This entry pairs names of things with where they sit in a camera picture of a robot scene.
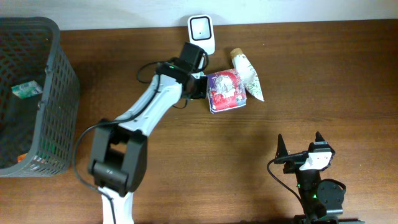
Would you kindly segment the red purple tissue pack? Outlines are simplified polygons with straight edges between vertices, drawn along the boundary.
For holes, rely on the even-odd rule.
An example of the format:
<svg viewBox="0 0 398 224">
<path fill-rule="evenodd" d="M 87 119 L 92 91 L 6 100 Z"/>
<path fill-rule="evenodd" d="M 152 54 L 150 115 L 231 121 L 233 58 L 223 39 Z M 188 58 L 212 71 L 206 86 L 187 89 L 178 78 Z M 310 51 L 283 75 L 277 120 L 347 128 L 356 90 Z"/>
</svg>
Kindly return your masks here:
<svg viewBox="0 0 398 224">
<path fill-rule="evenodd" d="M 210 112 L 215 114 L 246 105 L 246 90 L 236 69 L 207 75 Z"/>
</svg>

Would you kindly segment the white pouch with cork cap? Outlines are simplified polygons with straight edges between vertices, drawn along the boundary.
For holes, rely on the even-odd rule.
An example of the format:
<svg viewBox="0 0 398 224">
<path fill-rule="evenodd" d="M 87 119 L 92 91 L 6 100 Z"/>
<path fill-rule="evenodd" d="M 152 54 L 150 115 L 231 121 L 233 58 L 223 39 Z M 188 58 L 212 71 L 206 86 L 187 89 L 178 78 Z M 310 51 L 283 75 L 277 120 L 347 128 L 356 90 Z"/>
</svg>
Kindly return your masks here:
<svg viewBox="0 0 398 224">
<path fill-rule="evenodd" d="M 235 48 L 230 52 L 234 68 L 239 73 L 245 89 L 256 99 L 264 101 L 258 74 L 242 49 Z"/>
</svg>

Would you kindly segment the small green tissue pack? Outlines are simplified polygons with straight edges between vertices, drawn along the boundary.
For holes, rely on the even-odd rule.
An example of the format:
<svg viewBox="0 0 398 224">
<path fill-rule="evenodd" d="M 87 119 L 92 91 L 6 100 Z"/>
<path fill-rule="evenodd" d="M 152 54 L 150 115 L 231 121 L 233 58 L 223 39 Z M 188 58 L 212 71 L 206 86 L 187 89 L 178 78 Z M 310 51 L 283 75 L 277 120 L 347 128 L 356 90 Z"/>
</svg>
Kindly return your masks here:
<svg viewBox="0 0 398 224">
<path fill-rule="evenodd" d="M 42 87 L 36 81 L 29 81 L 11 88 L 12 93 L 20 99 L 30 98 L 43 92 Z"/>
</svg>

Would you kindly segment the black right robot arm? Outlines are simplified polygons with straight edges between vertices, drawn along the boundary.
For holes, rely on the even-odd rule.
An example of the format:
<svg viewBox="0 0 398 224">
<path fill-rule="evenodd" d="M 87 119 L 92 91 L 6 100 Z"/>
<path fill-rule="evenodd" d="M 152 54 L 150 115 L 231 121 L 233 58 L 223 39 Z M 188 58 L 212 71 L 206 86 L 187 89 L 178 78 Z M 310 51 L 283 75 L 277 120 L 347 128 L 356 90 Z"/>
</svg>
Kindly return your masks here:
<svg viewBox="0 0 398 224">
<path fill-rule="evenodd" d="M 306 151 L 289 154 L 281 134 L 277 138 L 275 158 L 268 162 L 269 174 L 288 191 L 292 192 L 300 202 L 303 214 L 296 215 L 293 223 L 362 223 L 358 219 L 340 219 L 343 214 L 343 202 L 346 186 L 334 179 L 322 179 L 320 172 L 331 166 L 335 150 L 317 132 L 315 140 L 309 144 Z M 298 191 L 295 192 L 270 170 L 271 164 L 282 164 L 284 174 L 294 174 L 297 180 Z"/>
</svg>

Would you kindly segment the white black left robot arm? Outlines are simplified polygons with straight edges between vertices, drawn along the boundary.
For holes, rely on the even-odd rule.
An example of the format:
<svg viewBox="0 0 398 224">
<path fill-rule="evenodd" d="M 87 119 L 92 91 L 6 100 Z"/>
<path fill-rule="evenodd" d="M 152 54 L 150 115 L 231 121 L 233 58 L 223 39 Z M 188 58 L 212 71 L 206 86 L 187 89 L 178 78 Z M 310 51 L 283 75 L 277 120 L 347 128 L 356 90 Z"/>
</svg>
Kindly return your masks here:
<svg viewBox="0 0 398 224">
<path fill-rule="evenodd" d="M 95 125 L 88 173 L 101 194 L 103 223 L 133 223 L 132 201 L 147 170 L 148 138 L 166 112 L 180 99 L 206 96 L 206 51 L 189 42 L 179 57 L 157 63 L 142 96 L 115 120 Z"/>
</svg>

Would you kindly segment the grey plastic mesh basket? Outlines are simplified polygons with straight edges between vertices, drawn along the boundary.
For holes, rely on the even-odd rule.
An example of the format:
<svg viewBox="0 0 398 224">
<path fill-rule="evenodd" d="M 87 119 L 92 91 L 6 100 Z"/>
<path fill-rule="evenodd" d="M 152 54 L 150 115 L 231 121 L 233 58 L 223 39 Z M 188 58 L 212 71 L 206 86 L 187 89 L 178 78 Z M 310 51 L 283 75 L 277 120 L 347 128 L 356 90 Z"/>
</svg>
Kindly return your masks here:
<svg viewBox="0 0 398 224">
<path fill-rule="evenodd" d="M 36 81 L 39 95 L 11 88 Z M 80 83 L 46 17 L 1 18 L 1 177 L 51 177 L 71 161 Z"/>
</svg>

